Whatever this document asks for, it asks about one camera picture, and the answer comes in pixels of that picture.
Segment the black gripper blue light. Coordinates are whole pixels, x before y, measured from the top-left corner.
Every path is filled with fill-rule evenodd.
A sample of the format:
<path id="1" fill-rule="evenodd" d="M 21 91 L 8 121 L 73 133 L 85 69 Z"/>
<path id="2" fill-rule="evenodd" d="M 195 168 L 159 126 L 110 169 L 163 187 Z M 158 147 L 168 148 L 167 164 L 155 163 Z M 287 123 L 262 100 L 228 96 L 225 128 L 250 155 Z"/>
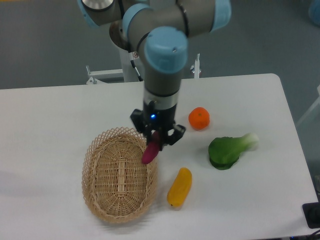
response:
<path id="1" fill-rule="evenodd" d="M 143 110 L 134 109 L 130 119 L 135 129 L 143 134 L 146 144 L 152 140 L 152 130 L 159 130 L 160 151 L 172 146 L 185 134 L 186 127 L 175 124 L 176 96 L 144 96 Z"/>

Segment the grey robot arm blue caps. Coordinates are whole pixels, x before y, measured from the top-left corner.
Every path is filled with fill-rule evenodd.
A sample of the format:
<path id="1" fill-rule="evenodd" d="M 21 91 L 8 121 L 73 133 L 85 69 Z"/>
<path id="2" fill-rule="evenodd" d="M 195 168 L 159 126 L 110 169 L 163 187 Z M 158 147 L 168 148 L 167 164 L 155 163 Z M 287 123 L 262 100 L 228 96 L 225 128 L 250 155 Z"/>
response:
<path id="1" fill-rule="evenodd" d="M 157 142 L 160 149 L 174 145 L 186 130 L 175 113 L 188 39 L 226 26 L 231 2 L 177 0 L 157 10 L 146 0 L 80 0 L 78 6 L 90 26 L 121 22 L 124 40 L 144 66 L 143 108 L 130 118 L 147 143 Z"/>

